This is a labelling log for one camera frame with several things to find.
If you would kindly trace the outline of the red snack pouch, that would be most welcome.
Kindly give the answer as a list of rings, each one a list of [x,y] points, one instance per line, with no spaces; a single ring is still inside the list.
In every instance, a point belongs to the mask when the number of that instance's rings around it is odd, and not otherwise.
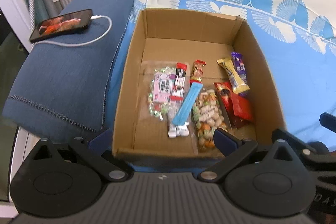
[[[214,86],[220,94],[231,124],[235,128],[241,128],[249,123],[254,123],[250,102],[246,98],[235,94],[229,81],[214,83]]]

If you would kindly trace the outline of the mixed nuts clear bag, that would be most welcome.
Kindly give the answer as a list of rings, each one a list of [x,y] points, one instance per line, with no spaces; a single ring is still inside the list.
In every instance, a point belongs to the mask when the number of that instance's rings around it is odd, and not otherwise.
[[[215,149],[216,129],[228,130],[227,118],[214,88],[202,88],[191,110],[199,152]]]

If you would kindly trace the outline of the blue stick packet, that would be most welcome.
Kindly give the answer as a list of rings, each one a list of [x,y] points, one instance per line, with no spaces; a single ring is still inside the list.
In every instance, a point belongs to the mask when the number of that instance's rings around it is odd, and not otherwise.
[[[193,105],[198,97],[198,94],[200,93],[201,89],[203,87],[202,83],[193,82],[189,88],[189,92],[187,93],[187,96],[185,100],[183,101],[181,107],[179,108],[177,114],[173,118],[173,125],[175,126],[183,126],[189,117],[189,114],[191,112],[191,109],[193,108]]]

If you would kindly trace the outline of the yellow snack bar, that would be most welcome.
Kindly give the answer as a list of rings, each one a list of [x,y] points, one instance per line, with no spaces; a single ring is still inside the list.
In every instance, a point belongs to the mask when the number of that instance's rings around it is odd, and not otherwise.
[[[228,74],[232,91],[239,95],[249,91],[249,86],[242,80],[237,73],[231,58],[218,59],[217,64],[222,67]]]

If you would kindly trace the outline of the red black snack bar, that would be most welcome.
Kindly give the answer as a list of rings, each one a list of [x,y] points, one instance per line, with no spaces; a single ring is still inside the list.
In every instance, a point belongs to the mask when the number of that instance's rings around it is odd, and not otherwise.
[[[184,98],[186,72],[187,65],[183,63],[177,63],[174,87],[170,96],[172,101],[181,101]]]

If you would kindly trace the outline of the small red candy bar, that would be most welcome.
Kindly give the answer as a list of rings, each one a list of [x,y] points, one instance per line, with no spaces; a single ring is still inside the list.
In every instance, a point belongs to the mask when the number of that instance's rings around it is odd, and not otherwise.
[[[196,60],[193,64],[193,69],[190,75],[190,83],[202,83],[203,68],[206,65],[205,61]]]

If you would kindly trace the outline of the purple chocolate bar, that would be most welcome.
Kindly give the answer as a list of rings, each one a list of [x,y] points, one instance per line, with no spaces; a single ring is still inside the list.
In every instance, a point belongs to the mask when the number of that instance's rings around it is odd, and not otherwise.
[[[243,56],[240,53],[232,52],[231,53],[232,61],[235,67],[235,70],[237,71],[240,78],[243,80],[243,82],[248,85],[247,83],[247,75],[245,70],[245,65],[243,62]]]

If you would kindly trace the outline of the clear candy bag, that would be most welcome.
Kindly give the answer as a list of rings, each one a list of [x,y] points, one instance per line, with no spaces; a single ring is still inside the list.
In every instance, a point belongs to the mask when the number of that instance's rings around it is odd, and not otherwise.
[[[171,92],[174,87],[177,63],[187,65],[184,98],[190,88],[190,65],[187,62],[177,61],[144,61],[141,64],[141,76],[145,84],[145,98],[149,115],[161,121],[167,120],[167,113],[174,103]]]

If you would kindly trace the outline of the silver stick packet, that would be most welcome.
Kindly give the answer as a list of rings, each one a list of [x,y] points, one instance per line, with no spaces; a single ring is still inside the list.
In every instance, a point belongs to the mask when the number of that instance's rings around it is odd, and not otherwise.
[[[177,114],[177,109],[170,109],[167,113],[168,119],[168,137],[169,138],[176,138],[176,137],[187,137],[189,136],[189,129],[188,123],[186,122],[184,125],[176,126],[173,124],[173,119]]]

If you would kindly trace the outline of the open cardboard box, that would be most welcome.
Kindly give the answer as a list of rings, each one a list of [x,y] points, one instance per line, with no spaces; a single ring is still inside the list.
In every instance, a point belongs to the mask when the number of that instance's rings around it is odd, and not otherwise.
[[[277,89],[247,21],[178,9],[138,15],[121,83],[119,159],[220,159],[214,133],[271,142],[284,127]]]

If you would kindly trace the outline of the blue white patterned sheet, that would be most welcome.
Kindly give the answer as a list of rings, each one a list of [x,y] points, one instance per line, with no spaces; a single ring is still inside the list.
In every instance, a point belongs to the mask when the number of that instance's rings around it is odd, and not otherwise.
[[[272,74],[284,128],[306,143],[320,141],[335,150],[335,134],[319,123],[321,113],[335,113],[335,0],[134,0],[131,37],[145,9],[246,20]]]

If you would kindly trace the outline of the black smartphone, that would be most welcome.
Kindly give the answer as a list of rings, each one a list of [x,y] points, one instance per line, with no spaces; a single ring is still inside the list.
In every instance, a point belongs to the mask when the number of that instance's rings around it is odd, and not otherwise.
[[[46,19],[35,26],[30,42],[36,43],[85,30],[90,25],[92,15],[92,10],[86,9]]]

